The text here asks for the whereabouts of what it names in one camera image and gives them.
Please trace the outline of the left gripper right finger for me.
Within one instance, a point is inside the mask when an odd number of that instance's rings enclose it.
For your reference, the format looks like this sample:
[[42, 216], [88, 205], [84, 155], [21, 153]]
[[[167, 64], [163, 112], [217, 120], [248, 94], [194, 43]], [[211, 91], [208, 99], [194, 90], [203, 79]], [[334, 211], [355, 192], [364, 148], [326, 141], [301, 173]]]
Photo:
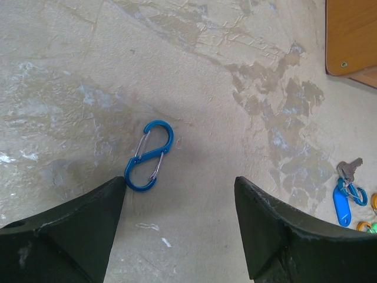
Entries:
[[320, 220], [239, 176], [234, 196], [254, 282], [376, 282], [376, 235]]

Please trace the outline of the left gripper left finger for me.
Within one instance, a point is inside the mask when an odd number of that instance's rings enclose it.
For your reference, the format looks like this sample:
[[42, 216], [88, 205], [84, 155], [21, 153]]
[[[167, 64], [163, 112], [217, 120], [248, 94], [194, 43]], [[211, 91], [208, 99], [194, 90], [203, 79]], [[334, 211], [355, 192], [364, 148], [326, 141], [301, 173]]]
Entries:
[[125, 190], [115, 177], [1, 228], [1, 282], [103, 282]]

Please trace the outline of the blue S carabiner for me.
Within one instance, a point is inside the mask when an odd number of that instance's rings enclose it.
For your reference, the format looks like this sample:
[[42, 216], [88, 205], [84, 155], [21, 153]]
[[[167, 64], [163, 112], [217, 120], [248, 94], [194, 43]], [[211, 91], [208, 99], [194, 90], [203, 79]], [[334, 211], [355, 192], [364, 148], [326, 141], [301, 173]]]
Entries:
[[339, 178], [338, 189], [342, 195], [352, 199], [357, 205], [366, 206], [368, 204], [368, 196], [365, 190], [352, 182]]

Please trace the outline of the orange S carabiner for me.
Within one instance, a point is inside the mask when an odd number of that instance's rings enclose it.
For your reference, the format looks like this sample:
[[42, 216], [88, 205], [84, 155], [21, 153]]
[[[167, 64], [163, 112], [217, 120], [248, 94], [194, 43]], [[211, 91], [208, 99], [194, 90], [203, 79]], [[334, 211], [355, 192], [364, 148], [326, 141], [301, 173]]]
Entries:
[[371, 196], [371, 207], [376, 212], [376, 210], [377, 210], [377, 193], [374, 193]]
[[364, 221], [359, 222], [356, 226], [356, 230], [361, 232], [367, 232], [368, 230], [370, 230], [370, 228], [372, 228], [372, 225], [369, 222]]

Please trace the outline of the blue tag key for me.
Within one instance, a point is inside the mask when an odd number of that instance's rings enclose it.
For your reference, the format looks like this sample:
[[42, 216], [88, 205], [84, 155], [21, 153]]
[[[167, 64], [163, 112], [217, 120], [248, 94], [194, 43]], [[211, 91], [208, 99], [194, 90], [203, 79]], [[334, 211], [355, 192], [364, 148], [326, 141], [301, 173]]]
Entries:
[[339, 178], [333, 190], [333, 202], [338, 223], [343, 227], [348, 227], [352, 220], [349, 206], [350, 190], [348, 190], [348, 187], [355, 179], [354, 174], [357, 167], [362, 164], [363, 160], [359, 157], [350, 163], [341, 161], [336, 167]]

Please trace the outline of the teal S carabiner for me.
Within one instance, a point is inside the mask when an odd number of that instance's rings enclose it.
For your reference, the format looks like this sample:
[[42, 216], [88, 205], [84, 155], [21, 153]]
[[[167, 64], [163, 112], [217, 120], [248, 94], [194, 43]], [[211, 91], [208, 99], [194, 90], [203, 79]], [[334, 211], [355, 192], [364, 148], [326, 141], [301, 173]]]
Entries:
[[[144, 149], [147, 144], [147, 140], [151, 134], [152, 129], [155, 127], [162, 127], [166, 131], [167, 142], [164, 146], [145, 153]], [[148, 191], [155, 185], [157, 181], [157, 175], [163, 161], [163, 157], [167, 153], [169, 153], [171, 146], [173, 144], [173, 141], [174, 141], [173, 128], [167, 122], [162, 121], [162, 120], [154, 120], [154, 121], [149, 122], [145, 126], [143, 133], [144, 134], [142, 138], [140, 139], [137, 149], [135, 151], [135, 155], [129, 160], [127, 167], [125, 168], [125, 172], [124, 172], [124, 178], [125, 178], [127, 186], [136, 192]], [[149, 178], [149, 182], [145, 186], [136, 186], [131, 180], [132, 170], [136, 166], [139, 166], [142, 163], [147, 162], [151, 159], [155, 159], [155, 158], [159, 158], [159, 160], [158, 160], [158, 163], [156, 165], [154, 172], [151, 174]]]

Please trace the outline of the green tag key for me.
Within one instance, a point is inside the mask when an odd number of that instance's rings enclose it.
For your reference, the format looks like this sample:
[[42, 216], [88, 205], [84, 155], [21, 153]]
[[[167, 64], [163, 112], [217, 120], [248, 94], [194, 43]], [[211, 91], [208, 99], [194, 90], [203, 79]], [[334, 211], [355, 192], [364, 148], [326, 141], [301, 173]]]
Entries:
[[371, 227], [368, 229], [368, 233], [377, 233], [377, 223], [371, 224]]

